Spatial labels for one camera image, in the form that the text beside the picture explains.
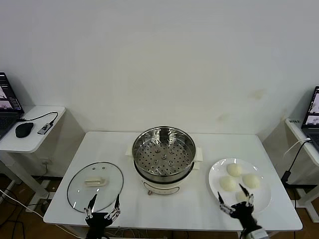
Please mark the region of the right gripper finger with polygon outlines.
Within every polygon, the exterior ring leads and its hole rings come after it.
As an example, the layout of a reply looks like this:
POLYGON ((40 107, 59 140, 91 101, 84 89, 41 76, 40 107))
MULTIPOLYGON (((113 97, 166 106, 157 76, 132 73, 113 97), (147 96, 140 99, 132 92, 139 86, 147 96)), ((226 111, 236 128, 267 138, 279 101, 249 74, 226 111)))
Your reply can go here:
POLYGON ((222 210, 223 212, 225 212, 226 214, 232 214, 235 209, 232 208, 231 206, 225 204, 223 198, 221 197, 220 193, 217 192, 218 194, 218 200, 219 200, 219 208, 220 210, 222 210))
POLYGON ((238 202, 246 203, 246 207, 252 207, 254 205, 254 195, 250 194, 248 190, 239 184, 242 192, 238 193, 238 202))

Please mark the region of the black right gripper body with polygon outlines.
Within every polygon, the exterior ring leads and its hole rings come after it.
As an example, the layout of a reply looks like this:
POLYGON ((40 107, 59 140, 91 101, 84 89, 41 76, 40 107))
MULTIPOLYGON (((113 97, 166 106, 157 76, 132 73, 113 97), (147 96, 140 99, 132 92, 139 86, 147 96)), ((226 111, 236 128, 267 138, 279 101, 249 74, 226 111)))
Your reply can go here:
POLYGON ((246 231, 255 231, 262 228, 252 216, 254 211, 254 206, 252 204, 247 205, 246 203, 237 203, 232 205, 231 208, 233 208, 234 211, 231 212, 230 216, 238 219, 241 226, 246 231))

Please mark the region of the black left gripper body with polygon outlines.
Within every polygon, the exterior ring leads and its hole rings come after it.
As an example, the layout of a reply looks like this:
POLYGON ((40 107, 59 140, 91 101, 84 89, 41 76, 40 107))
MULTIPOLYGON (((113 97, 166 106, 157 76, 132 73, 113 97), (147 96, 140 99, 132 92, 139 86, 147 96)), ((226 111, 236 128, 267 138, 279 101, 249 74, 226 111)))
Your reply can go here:
POLYGON ((104 229, 112 224, 112 219, 108 219, 107 214, 93 213, 92 216, 86 216, 85 221, 89 226, 86 239, 101 239, 105 237, 104 229))

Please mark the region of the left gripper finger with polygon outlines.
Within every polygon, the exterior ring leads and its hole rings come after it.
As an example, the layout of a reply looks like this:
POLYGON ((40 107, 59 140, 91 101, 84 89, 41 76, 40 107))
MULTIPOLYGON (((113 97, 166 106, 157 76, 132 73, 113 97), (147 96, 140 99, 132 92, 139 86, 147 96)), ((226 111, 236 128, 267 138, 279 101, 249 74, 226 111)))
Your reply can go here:
POLYGON ((119 196, 120 195, 118 195, 117 198, 116 198, 116 201, 115 201, 115 204, 114 204, 114 208, 112 209, 112 211, 110 213, 108 213, 105 216, 105 219, 108 219, 108 220, 111 220, 111 221, 115 221, 118 218, 118 216, 120 215, 121 210, 120 210, 119 196))
POLYGON ((97 198, 97 194, 93 196, 93 198, 89 201, 88 206, 84 208, 84 212, 86 214, 85 219, 93 218, 93 209, 94 209, 96 198, 97 198))

